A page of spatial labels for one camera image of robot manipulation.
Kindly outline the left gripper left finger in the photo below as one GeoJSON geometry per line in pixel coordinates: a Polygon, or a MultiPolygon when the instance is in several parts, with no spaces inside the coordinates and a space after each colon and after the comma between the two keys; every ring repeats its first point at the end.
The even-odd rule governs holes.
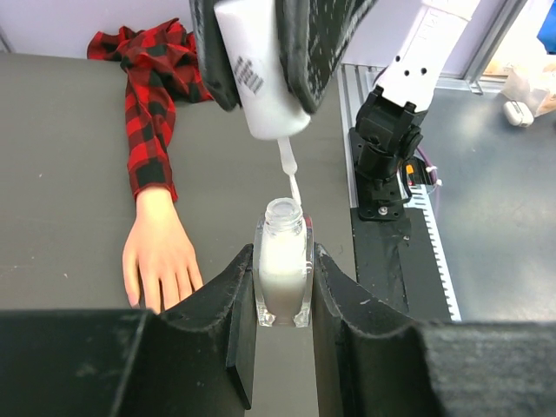
{"type": "Polygon", "coordinates": [[[148,310],[1,314],[4,416],[242,416],[255,367],[253,254],[148,310]]]}

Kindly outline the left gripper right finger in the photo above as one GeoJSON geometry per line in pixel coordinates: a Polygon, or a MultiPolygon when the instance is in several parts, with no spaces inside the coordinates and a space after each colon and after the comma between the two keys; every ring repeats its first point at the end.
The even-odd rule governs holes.
{"type": "Polygon", "coordinates": [[[314,367],[322,416],[552,416],[551,321],[416,320],[314,245],[314,367]]]}

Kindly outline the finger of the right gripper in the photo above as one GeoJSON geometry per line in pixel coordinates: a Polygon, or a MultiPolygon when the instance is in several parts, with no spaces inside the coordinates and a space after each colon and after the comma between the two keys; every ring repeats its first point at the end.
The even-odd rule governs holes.
{"type": "Polygon", "coordinates": [[[216,4],[215,0],[191,0],[189,7],[203,84],[223,110],[232,111],[241,101],[215,16],[216,4]]]}
{"type": "Polygon", "coordinates": [[[374,0],[287,0],[275,5],[279,58],[291,93],[315,113],[374,0]]]}

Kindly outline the white nail polish brush cap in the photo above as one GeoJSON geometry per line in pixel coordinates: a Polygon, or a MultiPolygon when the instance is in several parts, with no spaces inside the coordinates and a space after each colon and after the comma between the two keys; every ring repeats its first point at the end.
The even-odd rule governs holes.
{"type": "Polygon", "coordinates": [[[214,12],[248,129],[258,140],[277,142],[292,197],[300,204],[290,137],[302,132],[311,116],[288,91],[279,57],[275,2],[220,1],[214,12]]]}

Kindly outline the clear nail polish bottle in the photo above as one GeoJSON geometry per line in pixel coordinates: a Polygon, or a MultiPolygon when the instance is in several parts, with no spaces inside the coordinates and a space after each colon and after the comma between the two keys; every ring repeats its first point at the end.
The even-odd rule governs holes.
{"type": "Polygon", "coordinates": [[[309,326],[313,264],[311,218],[294,199],[274,199],[255,229],[253,278],[260,325],[309,326]]]}

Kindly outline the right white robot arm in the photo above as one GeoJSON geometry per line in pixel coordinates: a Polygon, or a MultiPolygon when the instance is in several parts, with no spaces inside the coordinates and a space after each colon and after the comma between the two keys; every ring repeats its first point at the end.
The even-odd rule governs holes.
{"type": "MultiPolygon", "coordinates": [[[[302,132],[371,1],[193,1],[202,79],[226,111],[241,107],[251,136],[278,142],[302,132]]],[[[354,133],[360,216],[394,204],[387,192],[417,149],[434,89],[477,9],[475,1],[424,1],[402,45],[360,107],[354,133]]]]}

